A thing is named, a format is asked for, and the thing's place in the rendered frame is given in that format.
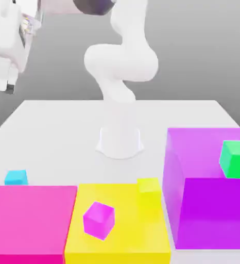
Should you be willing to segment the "large purple box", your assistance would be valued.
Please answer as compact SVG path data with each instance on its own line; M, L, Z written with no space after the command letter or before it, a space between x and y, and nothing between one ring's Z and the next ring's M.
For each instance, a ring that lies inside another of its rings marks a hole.
M220 166L240 128L169 128L162 190L177 249L240 249L240 178Z

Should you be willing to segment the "large pink box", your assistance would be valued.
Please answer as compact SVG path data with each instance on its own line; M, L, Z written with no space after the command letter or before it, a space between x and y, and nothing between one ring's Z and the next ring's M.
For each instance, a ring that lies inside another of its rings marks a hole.
M77 186L0 186L0 264L65 264Z

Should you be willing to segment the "small cyan cube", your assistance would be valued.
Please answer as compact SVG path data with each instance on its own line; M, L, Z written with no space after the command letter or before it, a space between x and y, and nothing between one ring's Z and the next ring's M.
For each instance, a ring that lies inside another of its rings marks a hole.
M5 185L28 185L26 170L10 170L5 180Z

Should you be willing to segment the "large yellow box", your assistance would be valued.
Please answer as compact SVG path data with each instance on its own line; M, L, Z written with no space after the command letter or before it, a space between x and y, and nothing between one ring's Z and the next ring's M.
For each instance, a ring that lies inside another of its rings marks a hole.
M139 201L137 184L80 184L64 250L65 264L170 264L171 250L161 201ZM105 240L83 230L94 202L115 209Z

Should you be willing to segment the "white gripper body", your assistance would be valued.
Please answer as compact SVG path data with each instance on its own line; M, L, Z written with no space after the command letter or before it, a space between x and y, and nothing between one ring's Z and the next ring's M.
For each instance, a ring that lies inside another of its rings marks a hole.
M4 72L12 64L20 73L25 70L27 54L22 21L20 5L12 0L0 0L0 70Z

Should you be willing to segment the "small green cube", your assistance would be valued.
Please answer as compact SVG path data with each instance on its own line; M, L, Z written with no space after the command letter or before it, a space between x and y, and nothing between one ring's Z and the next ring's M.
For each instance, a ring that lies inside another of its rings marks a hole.
M240 178L240 140L225 140L219 159L226 178Z

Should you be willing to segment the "small magenta cube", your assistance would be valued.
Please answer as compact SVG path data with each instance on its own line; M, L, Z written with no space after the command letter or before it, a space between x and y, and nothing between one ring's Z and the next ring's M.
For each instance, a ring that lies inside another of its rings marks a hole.
M100 202L94 202L83 215L84 232L105 240L115 225L115 209Z

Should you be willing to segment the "small yellow cube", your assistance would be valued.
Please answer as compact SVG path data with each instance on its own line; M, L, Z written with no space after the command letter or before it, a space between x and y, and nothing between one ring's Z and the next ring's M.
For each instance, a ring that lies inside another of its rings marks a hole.
M137 179L139 193L150 194L150 193L160 193L161 188L159 180L155 177L153 178L139 178Z

